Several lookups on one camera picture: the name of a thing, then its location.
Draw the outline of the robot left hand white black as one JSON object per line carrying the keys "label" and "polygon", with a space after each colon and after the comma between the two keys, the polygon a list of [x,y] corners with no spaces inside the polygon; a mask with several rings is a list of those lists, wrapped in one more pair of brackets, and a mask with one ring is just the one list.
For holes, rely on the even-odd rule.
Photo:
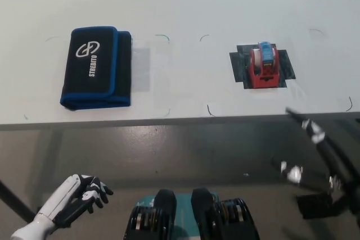
{"label": "robot left hand white black", "polygon": [[67,228],[93,206],[103,208],[113,191],[96,176],[73,174],[50,196],[36,217],[49,220],[55,229]]}

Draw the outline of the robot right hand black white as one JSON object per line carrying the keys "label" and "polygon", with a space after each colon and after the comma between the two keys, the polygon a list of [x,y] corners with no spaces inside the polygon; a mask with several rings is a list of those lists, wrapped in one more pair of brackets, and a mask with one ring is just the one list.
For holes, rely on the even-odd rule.
{"label": "robot right hand black white", "polygon": [[289,183],[301,188],[327,193],[341,189],[345,194],[353,193],[358,188],[359,174],[339,145],[311,118],[289,107],[286,113],[300,125],[314,144],[327,167],[327,173],[273,157],[271,164],[275,170]]}

